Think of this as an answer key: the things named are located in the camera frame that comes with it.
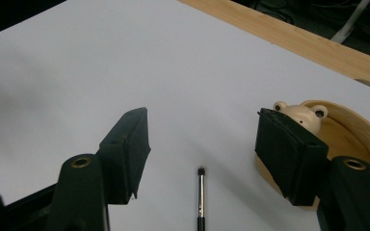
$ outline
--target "frog eye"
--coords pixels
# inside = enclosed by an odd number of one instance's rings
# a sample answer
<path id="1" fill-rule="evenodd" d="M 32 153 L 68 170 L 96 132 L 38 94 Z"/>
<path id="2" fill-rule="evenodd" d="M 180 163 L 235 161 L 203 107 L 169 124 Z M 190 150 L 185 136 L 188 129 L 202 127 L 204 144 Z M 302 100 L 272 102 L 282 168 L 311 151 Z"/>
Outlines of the frog eye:
<path id="1" fill-rule="evenodd" d="M 276 111 L 280 111 L 282 108 L 287 107 L 287 104 L 283 101 L 278 101 L 273 105 L 273 109 Z"/>
<path id="2" fill-rule="evenodd" d="M 327 117 L 327 114 L 329 113 L 329 111 L 327 110 L 327 108 L 324 107 L 323 105 L 316 105 L 316 106 L 314 106 L 314 107 L 311 108 L 311 111 L 313 111 L 314 114 L 317 117 L 319 117 L 320 119 Z"/>

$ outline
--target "brass screw insert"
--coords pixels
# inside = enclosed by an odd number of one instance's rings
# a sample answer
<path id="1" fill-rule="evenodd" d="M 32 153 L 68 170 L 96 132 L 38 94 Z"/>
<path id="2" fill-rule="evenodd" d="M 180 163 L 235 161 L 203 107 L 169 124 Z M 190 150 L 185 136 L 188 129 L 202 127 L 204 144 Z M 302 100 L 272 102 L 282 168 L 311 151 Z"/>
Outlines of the brass screw insert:
<path id="1" fill-rule="evenodd" d="M 73 161 L 71 163 L 71 166 L 74 167 L 74 168 L 78 168 L 78 167 L 86 167 L 88 166 L 90 163 L 92 162 L 92 159 L 88 158 L 88 157 L 82 157 L 82 158 L 79 158 L 75 161 Z"/>
<path id="2" fill-rule="evenodd" d="M 345 159 L 344 164 L 354 170 L 366 170 L 366 165 L 354 159 Z"/>

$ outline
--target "screw hole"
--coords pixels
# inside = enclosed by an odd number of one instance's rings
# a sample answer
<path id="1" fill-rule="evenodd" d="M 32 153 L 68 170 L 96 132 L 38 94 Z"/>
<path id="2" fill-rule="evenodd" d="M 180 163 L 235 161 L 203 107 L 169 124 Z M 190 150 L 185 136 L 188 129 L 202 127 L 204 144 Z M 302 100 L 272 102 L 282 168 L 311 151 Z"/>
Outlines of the screw hole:
<path id="1" fill-rule="evenodd" d="M 322 117 L 324 117 L 324 112 L 323 111 L 317 111 L 317 112 L 315 112 L 315 115 L 319 118 L 322 118 Z"/>
<path id="2" fill-rule="evenodd" d="M 71 166 L 75 167 L 75 168 L 77 168 L 77 167 L 86 167 L 90 164 L 91 161 L 92 160 L 88 157 L 82 157 L 82 158 L 79 158 L 79 159 L 73 161 L 71 163 Z"/>
<path id="3" fill-rule="evenodd" d="M 366 165 L 356 160 L 346 159 L 344 164 L 354 170 L 366 170 Z"/>

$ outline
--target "wooden board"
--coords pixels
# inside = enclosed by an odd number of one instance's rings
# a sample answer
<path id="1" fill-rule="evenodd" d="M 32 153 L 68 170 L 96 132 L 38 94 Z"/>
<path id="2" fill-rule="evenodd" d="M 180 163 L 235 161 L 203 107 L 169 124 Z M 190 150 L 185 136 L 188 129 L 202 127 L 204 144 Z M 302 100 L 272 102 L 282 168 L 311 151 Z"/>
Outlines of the wooden board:
<path id="1" fill-rule="evenodd" d="M 180 1 L 317 64 L 370 83 L 369 55 L 229 0 Z"/>

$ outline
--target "frog figurine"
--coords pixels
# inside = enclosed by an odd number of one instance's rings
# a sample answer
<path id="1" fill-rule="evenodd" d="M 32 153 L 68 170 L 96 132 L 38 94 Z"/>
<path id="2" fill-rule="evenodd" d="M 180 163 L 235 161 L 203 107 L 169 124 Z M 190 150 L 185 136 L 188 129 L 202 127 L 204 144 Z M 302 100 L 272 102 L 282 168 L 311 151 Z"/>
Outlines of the frog figurine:
<path id="1" fill-rule="evenodd" d="M 304 105 L 287 105 L 283 101 L 274 104 L 273 109 L 293 118 L 307 131 L 317 136 L 320 131 L 321 119 L 327 117 L 329 113 L 323 105 L 315 105 L 308 108 Z"/>

